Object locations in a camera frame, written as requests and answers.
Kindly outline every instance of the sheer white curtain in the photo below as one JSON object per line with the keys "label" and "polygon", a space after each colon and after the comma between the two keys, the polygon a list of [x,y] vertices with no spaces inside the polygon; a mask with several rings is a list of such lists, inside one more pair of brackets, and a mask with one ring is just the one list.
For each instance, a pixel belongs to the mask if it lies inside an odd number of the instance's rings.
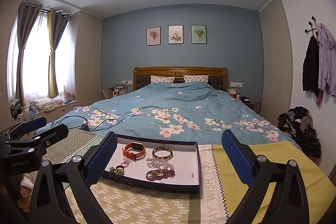
{"label": "sheer white curtain", "polygon": [[26,103],[48,97],[50,43],[47,15],[40,13],[29,34],[22,65],[22,82]]}
{"label": "sheer white curtain", "polygon": [[[74,58],[71,55],[71,51],[68,50],[70,39],[67,25],[55,52],[56,82],[60,97],[64,95],[64,85],[68,81],[69,61],[71,58]],[[18,52],[16,17],[7,56],[7,90],[9,100],[15,98]],[[47,15],[40,13],[29,34],[23,56],[22,81],[26,104],[30,104],[33,99],[48,97],[49,55],[50,43]]]}
{"label": "sheer white curtain", "polygon": [[7,91],[9,100],[15,99],[18,55],[19,55],[19,47],[17,45],[17,16],[16,16],[12,28],[12,33],[10,36],[8,56],[7,56]]}

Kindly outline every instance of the purple jacket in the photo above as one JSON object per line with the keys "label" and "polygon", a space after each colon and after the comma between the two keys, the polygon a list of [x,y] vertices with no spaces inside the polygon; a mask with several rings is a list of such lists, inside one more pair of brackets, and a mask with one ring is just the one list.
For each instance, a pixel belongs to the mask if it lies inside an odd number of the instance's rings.
{"label": "purple jacket", "polygon": [[336,49],[335,39],[320,23],[318,41],[320,43],[319,89],[336,96]]}

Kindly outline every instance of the flower painting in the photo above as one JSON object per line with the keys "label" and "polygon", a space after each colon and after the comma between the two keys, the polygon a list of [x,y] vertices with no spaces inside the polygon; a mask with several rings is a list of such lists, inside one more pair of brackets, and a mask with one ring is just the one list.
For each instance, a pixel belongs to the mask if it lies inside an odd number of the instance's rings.
{"label": "flower painting", "polygon": [[191,25],[191,43],[207,43],[207,27],[205,25]]}
{"label": "flower painting", "polygon": [[161,45],[161,27],[147,28],[147,46]]}
{"label": "flower painting", "polygon": [[168,26],[168,44],[183,44],[183,26]]}

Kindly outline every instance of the tray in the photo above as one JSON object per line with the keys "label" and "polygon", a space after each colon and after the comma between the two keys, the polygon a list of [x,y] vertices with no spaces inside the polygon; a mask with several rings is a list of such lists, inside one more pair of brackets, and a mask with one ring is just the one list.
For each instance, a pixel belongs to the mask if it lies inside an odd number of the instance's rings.
{"label": "tray", "polygon": [[[154,140],[147,138],[131,137],[117,134],[117,148],[106,166],[103,177],[126,185],[140,187],[148,190],[168,193],[197,194],[201,185],[201,165],[197,142],[180,142],[168,140]],[[132,162],[125,168],[125,175],[120,176],[109,172],[110,167],[120,165],[123,159],[122,148],[131,142],[143,143],[146,147],[146,155]],[[151,182],[146,179],[146,173],[154,168],[147,165],[147,158],[152,158],[152,151],[159,146],[166,146],[173,150],[173,158],[169,160],[174,165],[175,177]]]}

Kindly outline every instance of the bed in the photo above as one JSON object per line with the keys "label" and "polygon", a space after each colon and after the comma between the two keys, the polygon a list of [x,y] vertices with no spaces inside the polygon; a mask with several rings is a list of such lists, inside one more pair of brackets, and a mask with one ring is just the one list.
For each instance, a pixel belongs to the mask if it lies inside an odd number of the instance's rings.
{"label": "bed", "polygon": [[[175,80],[171,84],[150,84],[151,75],[175,76]],[[183,83],[183,75],[209,75],[209,82]],[[161,193],[103,178],[91,190],[117,224],[225,223],[247,190],[220,145],[222,132],[229,128],[256,155],[263,154],[274,162],[298,162],[308,196],[310,223],[317,223],[335,198],[336,188],[291,138],[225,92],[226,76],[226,68],[134,68],[133,92],[76,107],[53,123],[73,128],[87,119],[91,132],[70,131],[68,138],[48,149],[44,159],[59,163],[74,155],[84,155],[109,131],[151,139],[197,141],[202,171],[197,195]],[[39,132],[51,126],[50,123]],[[274,184],[269,187],[254,223],[262,220],[273,189]],[[76,220],[85,223],[70,188],[66,194]]]}
{"label": "bed", "polygon": [[[153,83],[151,75],[174,76],[174,83]],[[183,75],[209,75],[208,83],[184,83]],[[48,124],[64,123],[68,128],[83,125],[106,135],[117,134],[151,139],[197,141],[198,144],[221,144],[221,133],[231,129],[241,143],[263,144],[295,142],[274,125],[257,115],[226,90],[226,68],[145,67],[134,68],[134,91],[123,96],[76,107]]]}

